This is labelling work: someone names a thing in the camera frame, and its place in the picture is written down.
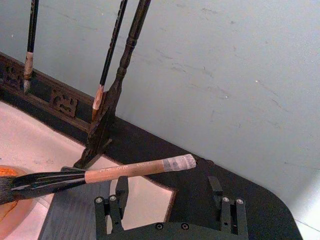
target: carved wooden panel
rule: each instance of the carved wooden panel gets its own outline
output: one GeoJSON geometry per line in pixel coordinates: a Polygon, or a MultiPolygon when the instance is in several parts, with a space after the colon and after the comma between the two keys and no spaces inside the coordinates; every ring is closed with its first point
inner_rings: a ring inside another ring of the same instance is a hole
{"type": "Polygon", "coordinates": [[[63,112],[64,114],[75,117],[78,100],[71,97],[66,92],[58,88],[53,88],[50,98],[50,106],[63,112]]]}
{"type": "Polygon", "coordinates": [[[36,69],[33,69],[30,92],[25,95],[24,67],[22,62],[0,52],[0,90],[19,96],[35,107],[88,133],[93,97],[36,69]]]}
{"type": "Polygon", "coordinates": [[[3,71],[3,83],[11,88],[20,89],[23,81],[23,73],[15,66],[6,64],[3,71]]]}

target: screw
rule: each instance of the screw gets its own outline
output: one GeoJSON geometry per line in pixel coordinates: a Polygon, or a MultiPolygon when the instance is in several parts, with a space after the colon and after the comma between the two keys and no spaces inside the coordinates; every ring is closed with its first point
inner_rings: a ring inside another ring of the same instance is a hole
{"type": "Polygon", "coordinates": [[[224,197],[222,198],[222,200],[223,200],[224,202],[229,202],[229,201],[230,201],[230,199],[229,199],[227,196],[224,196],[224,197]]]}
{"type": "Polygon", "coordinates": [[[163,225],[162,223],[157,223],[157,224],[155,225],[155,229],[157,229],[157,230],[162,230],[162,229],[164,229],[164,225],[163,225]]]}
{"type": "Polygon", "coordinates": [[[101,198],[101,197],[98,197],[98,198],[95,200],[95,202],[96,202],[97,204],[101,203],[101,202],[102,202],[102,198],[101,198]]]}
{"type": "Polygon", "coordinates": [[[115,200],[117,200],[116,196],[111,196],[110,197],[110,201],[115,201],[115,200]]]}
{"type": "Polygon", "coordinates": [[[237,200],[235,200],[238,204],[244,204],[244,201],[241,198],[238,198],[237,200]]]}
{"type": "Polygon", "coordinates": [[[189,225],[188,225],[187,223],[182,223],[182,224],[181,224],[181,228],[182,228],[183,230],[188,230],[188,229],[189,229],[189,225]]]}

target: black tabletop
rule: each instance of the black tabletop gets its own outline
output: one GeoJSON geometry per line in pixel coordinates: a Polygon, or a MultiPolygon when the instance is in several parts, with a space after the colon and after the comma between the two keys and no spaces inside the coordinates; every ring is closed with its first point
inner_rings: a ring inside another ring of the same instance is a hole
{"type": "MultiPolygon", "coordinates": [[[[56,131],[85,143],[86,134],[79,129],[19,97],[3,91],[0,93],[3,101],[22,109],[56,131]]],[[[116,119],[112,143],[105,152],[123,164],[164,159],[187,153],[189,152],[119,118],[116,119]]],[[[158,183],[177,189],[169,221],[217,228],[208,183],[208,176],[215,176],[225,195],[245,200],[249,239],[302,240],[289,209],[272,192],[214,164],[214,159],[197,160],[196,168],[149,176],[158,183]]]]}

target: orange bowl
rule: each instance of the orange bowl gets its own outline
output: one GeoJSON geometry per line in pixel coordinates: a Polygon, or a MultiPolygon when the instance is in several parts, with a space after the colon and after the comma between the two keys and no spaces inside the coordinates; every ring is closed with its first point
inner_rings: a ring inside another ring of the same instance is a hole
{"type": "MultiPolygon", "coordinates": [[[[27,173],[19,168],[0,165],[0,177],[25,174],[27,173]]],[[[33,201],[33,199],[17,200],[0,205],[0,240],[22,223],[34,206],[33,201]]]]}

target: calligraphy brush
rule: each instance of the calligraphy brush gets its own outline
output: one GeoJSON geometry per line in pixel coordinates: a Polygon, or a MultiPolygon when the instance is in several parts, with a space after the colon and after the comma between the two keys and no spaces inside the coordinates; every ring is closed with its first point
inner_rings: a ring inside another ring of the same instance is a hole
{"type": "Polygon", "coordinates": [[[99,87],[98,87],[98,90],[96,91],[94,102],[93,102],[93,105],[92,105],[92,121],[95,119],[96,114],[97,114],[97,112],[98,112],[98,110],[100,108],[100,105],[101,105],[101,100],[102,100],[102,96],[103,96],[103,93],[104,93],[104,87],[105,87],[107,75],[108,75],[108,71],[109,71],[112,55],[114,54],[117,38],[118,38],[118,35],[119,35],[119,31],[120,31],[120,26],[121,26],[122,20],[124,18],[127,1],[128,0],[122,0],[121,3],[120,3],[120,8],[119,8],[118,15],[117,15],[117,18],[116,18],[116,21],[115,21],[115,25],[114,25],[114,28],[113,28],[113,33],[112,33],[112,37],[111,37],[111,41],[110,41],[110,46],[109,46],[109,49],[108,49],[108,52],[107,52],[107,55],[106,55],[106,58],[105,58],[105,62],[104,62],[103,70],[102,70],[102,75],[101,75],[99,87]]]}
{"type": "Polygon", "coordinates": [[[24,72],[23,72],[23,92],[27,94],[30,90],[30,78],[32,76],[32,70],[34,65],[34,47],[36,39],[36,27],[37,27],[37,15],[38,15],[39,0],[31,1],[30,10],[30,22],[29,22],[29,34],[28,45],[26,50],[24,72]]]}
{"type": "Polygon", "coordinates": [[[0,205],[16,200],[32,199],[56,193],[82,184],[118,179],[120,176],[144,176],[164,172],[181,171],[196,167],[191,154],[161,160],[132,163],[72,172],[40,172],[23,176],[0,177],[0,205]]]}

